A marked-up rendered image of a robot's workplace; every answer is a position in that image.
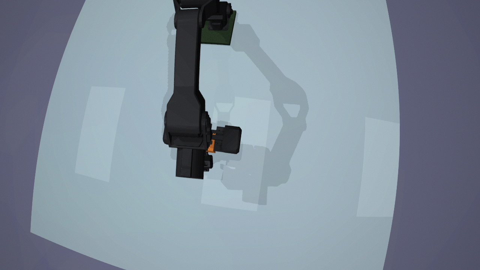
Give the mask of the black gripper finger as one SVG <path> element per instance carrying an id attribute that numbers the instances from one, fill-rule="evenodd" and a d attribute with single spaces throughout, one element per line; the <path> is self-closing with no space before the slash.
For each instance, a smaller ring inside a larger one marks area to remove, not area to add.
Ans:
<path id="1" fill-rule="evenodd" d="M 223 128 L 223 127 L 217 126 L 217 128 Z M 216 129 L 217 129 L 217 128 L 216 128 Z M 220 146 L 220 145 L 214 145 L 214 152 L 222 152 L 222 146 Z"/>

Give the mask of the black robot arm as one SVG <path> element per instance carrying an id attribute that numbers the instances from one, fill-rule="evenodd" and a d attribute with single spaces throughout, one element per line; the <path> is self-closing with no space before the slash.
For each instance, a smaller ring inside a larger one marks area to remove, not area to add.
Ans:
<path id="1" fill-rule="evenodd" d="M 228 30 L 233 9 L 220 0 L 173 0 L 175 7 L 174 93 L 166 106 L 164 125 L 169 147 L 177 148 L 176 177 L 203 179 L 213 167 L 209 155 L 211 118 L 199 90 L 202 28 Z M 181 10 L 181 8 L 197 8 Z"/>

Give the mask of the orange block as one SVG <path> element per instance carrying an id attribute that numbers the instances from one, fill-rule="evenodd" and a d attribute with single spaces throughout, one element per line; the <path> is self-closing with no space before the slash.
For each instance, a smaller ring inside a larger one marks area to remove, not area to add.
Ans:
<path id="1" fill-rule="evenodd" d="M 216 153 L 216 152 L 214 151 L 214 145 L 215 145 L 215 144 L 214 144 L 214 140 L 212 140 L 212 141 L 213 141 L 212 145 L 209 145 L 209 148 L 208 148 L 208 150 L 206 150 L 206 152 Z"/>

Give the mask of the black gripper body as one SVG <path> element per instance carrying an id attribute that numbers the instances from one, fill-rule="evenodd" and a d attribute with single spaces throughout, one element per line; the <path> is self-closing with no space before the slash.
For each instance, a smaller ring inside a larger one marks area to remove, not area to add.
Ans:
<path id="1" fill-rule="evenodd" d="M 215 134 L 215 135 L 213 135 Z M 240 149 L 242 130 L 238 126 L 225 125 L 225 128 L 217 128 L 217 130 L 211 129 L 211 142 L 208 143 L 212 145 L 213 141 L 215 145 L 222 146 L 222 152 L 238 154 Z M 168 145 L 166 130 L 163 131 L 163 142 Z"/>

